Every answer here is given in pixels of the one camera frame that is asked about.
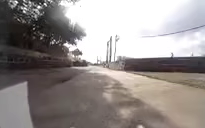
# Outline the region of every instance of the asphalt road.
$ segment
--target asphalt road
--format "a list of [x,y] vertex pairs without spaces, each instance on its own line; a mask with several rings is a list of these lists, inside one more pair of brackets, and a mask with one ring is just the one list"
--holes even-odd
[[205,90],[101,67],[0,73],[28,82],[35,128],[205,128]]
[[30,85],[29,103],[36,128],[177,128],[106,75],[112,71],[98,67],[72,71],[75,75],[68,80],[64,76],[46,88],[44,84]]

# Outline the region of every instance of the tree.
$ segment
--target tree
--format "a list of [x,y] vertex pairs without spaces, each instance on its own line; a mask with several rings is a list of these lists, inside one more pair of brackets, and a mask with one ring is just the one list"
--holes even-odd
[[75,56],[75,57],[78,57],[78,56],[81,56],[83,55],[82,51],[80,51],[78,48],[73,50],[72,51],[72,54]]
[[0,0],[0,35],[4,35],[9,45],[41,52],[55,47],[63,49],[65,43],[76,45],[86,33],[78,24],[71,24],[60,2]]

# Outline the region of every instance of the cloud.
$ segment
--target cloud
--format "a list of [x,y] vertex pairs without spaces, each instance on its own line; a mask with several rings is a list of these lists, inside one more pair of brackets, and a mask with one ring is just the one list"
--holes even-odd
[[191,52],[194,53],[196,56],[201,56],[205,54],[205,32],[197,32],[193,37],[187,38],[187,42],[193,42],[191,45],[180,49],[178,51],[179,54],[190,54]]

